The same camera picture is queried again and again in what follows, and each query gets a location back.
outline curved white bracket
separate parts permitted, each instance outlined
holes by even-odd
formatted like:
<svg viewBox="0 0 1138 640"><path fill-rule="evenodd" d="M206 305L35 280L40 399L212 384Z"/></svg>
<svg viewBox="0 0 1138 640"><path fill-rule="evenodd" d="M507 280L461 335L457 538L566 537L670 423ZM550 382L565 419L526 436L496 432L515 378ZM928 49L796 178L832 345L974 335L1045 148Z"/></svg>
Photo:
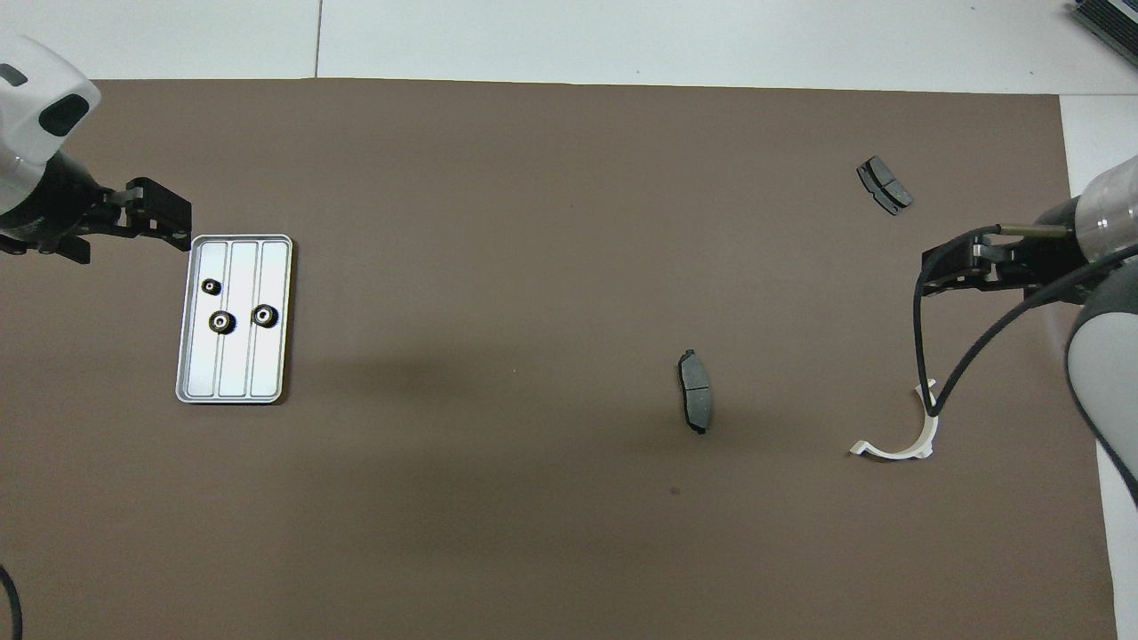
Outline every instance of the curved white bracket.
<svg viewBox="0 0 1138 640"><path fill-rule="evenodd" d="M929 378L929 386L932 387L937 384L937 380ZM917 392L917 397L921 397L921 385L917 385L913 391ZM929 399L935 407L937 397L929 394ZM921 405L924 407L924 400L921 401ZM925 424L924 428L921 429L921 435L917 436L917 441L913 443L912 446L902 449L897 453L889 453L888 451L882 451L876 446L869 444L864 440L859 440L850 449L850 453L857 453L858 456L863 453L868 453L871 456L876 456L883 460L905 460L908 458L924 459L932 456L932 438L937 437L937 422L940 421L939 417L933 417L929 415L929 410L925 409Z"/></svg>

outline white plastic part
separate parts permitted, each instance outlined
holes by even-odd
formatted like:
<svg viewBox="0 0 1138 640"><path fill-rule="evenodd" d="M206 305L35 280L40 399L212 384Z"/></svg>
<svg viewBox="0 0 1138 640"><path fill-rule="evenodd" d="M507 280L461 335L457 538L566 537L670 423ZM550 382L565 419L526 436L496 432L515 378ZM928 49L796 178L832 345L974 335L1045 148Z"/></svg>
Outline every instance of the white plastic part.
<svg viewBox="0 0 1138 640"><path fill-rule="evenodd" d="M1138 315L1115 311L1083 322L1067 347L1067 376L1103 440L1138 470Z"/></svg>
<svg viewBox="0 0 1138 640"><path fill-rule="evenodd" d="M0 34L0 64L25 79L18 84L0 79L0 213L6 213L35 189L48 159L67 139L44 131L43 109L76 95L86 100L90 115L101 96L71 63L23 35Z"/></svg>
<svg viewBox="0 0 1138 640"><path fill-rule="evenodd" d="M931 388L937 384L937 380L929 378L929 387ZM917 397L921 397L921 385L917 385L913 391L917 392ZM935 407L937 397L930 393L929 399ZM921 405L924 407L924 400L922 399ZM888 451L882 451L876 446L869 444L864 440L857 441L852 448L850 448L850 453L856 453L863 456L868 453L869 456L876 456L882 460L907 460L909 458L916 458L922 460L932 456L932 438L937 437L937 424L940 421L939 417L933 417L929 415L929 410L925 409L925 424L921 429L921 435L917 436L917 441L913 443L912 446L902 449L896 453L890 453Z"/></svg>
<svg viewBox="0 0 1138 640"><path fill-rule="evenodd" d="M288 339L292 240L284 235L198 236L190 246L175 394L197 404L270 404L280 399ZM203 290L206 280L220 292ZM259 305L277 311L269 327ZM217 312L232 330L211 329Z"/></svg>
<svg viewBox="0 0 1138 640"><path fill-rule="evenodd" d="M1138 156L1090 181L1075 206L1074 235L1088 261L1138 244Z"/></svg>

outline metal tray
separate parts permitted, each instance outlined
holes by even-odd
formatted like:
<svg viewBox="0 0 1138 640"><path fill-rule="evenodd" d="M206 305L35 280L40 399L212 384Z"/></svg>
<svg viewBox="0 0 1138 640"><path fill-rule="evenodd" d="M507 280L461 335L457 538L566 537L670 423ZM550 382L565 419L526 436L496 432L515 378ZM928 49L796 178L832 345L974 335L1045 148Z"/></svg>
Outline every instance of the metal tray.
<svg viewBox="0 0 1138 640"><path fill-rule="evenodd" d="M280 399L291 272L288 236L193 239L178 352L179 400L270 404Z"/></svg>

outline brown table surface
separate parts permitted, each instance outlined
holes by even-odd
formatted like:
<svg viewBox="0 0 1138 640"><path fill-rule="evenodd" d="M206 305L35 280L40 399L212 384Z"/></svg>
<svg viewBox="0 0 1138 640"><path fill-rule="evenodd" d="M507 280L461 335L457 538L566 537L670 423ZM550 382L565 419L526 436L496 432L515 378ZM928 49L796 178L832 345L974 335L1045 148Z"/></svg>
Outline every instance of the brown table surface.
<svg viewBox="0 0 1138 640"><path fill-rule="evenodd" d="M1036 311L920 430L920 252L1066 198L1054 97L101 82L67 143L297 246L289 395L185 405L185 256L0 256L0 561L40 638L1107 638ZM916 204L893 218L858 164ZM945 376L1016 293L926 304ZM716 415L684 424L695 348Z"/></svg>

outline black cable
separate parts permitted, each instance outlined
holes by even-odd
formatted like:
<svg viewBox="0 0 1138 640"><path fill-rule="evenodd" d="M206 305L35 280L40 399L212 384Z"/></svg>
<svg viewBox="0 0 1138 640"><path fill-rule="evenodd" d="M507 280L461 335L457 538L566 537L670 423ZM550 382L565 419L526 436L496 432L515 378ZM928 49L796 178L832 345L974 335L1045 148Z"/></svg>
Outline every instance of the black cable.
<svg viewBox="0 0 1138 640"><path fill-rule="evenodd" d="M3 583L5 593L8 594L8 607L11 609L11 640L24 638L24 612L19 608L19 593L16 592L16 583L11 581L8 571L0 565L0 583Z"/></svg>
<svg viewBox="0 0 1138 640"><path fill-rule="evenodd" d="M921 301L924 298L925 280L929 279L929 274L932 273L933 268L935 268L937 264L939 264L940 261L948 255L948 252L966 241L972 241L972 239L976 236L984 236L988 233L999 233L999 225L992 224L989 227L973 229L972 231L960 233L959 236L937 247L937 249L932 252L932 255L929 256L929 260L924 262L924 265L922 265L921 274L917 276L917 285L913 290L913 343L916 347L917 354L917 376L921 378L921 401L924 403L925 413L929 416L935 417L940 415L940 408L945 402L945 396L948 394L942 392L940 394L940 401L933 405L932 396L929 393L929 375L925 369L924 361L924 334L921 330Z"/></svg>
<svg viewBox="0 0 1138 640"><path fill-rule="evenodd" d="M956 363L953 372L948 376L948 379L945 381L945 388L941 391L940 397L937 399L937 404L933 405L932 397L929 392L929 377L925 370L924 337L921 333L921 298L923 297L921 294L924 290L924 281L932 271L932 268L935 266L937 262L939 262L949 251L955 248L962 241L984 233L999 232L1000 227L997 224L993 227L982 227L953 238L933 252L933 254L925 262L924 268L921 270L921 277L917 278L917 285L913 298L913 338L916 346L917 375L921 376L921 400L924 402L925 412L931 417L939 416L945 409L945 402L948 400L948 395L953 392L953 388L956 387L956 383L959 381L960 376L964 375L964 370L968 368L968 364L972 363L980 351L988 346L988 343L990 343L997 334L1004 330L1004 328L1011 325L1016 318L1023 315L1023 313L1029 309L1039 306L1045 301L1054 297L1056 294L1065 292L1087 278L1090 278L1091 276L1095 276L1106 269L1111 269L1127 259L1138 255L1138 245L1116 251L1102 260L1087 263L1079 269L1071 271L1066 276L1063 276L1062 278L1041 287L1039 290L1024 298L1023 302L1013 306L1011 311L1005 313L999 320L989 327L988 330L976 339L976 342L972 343L972 346L968 347L968 351L964 353L964 356L960 358L960 361Z"/></svg>

